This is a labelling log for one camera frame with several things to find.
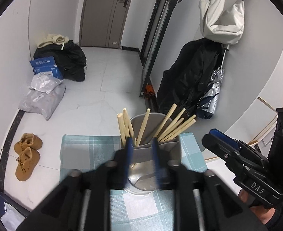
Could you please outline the white shoulder bag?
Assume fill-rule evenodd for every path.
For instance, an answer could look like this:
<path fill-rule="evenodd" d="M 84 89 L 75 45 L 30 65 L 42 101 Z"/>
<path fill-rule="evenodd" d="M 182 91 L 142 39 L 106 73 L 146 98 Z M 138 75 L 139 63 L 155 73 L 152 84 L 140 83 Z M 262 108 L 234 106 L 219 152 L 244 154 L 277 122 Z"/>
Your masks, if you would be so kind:
<path fill-rule="evenodd" d="M 244 0 L 224 8 L 226 0 L 200 0 L 200 32 L 206 39 L 226 45 L 237 44 L 244 32 Z"/>

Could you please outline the person's right hand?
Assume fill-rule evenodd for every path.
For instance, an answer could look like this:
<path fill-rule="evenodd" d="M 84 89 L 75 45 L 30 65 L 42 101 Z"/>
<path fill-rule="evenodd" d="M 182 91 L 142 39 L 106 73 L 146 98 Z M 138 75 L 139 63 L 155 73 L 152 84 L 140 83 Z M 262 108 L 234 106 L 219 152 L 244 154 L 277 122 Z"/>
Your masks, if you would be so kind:
<path fill-rule="evenodd" d="M 238 197 L 241 199 L 242 202 L 248 203 L 250 195 L 245 190 L 241 189 L 238 193 Z M 267 224 L 276 211 L 274 208 L 265 209 L 262 205 L 251 207 L 250 210 L 258 217 L 258 219 L 263 224 Z"/>

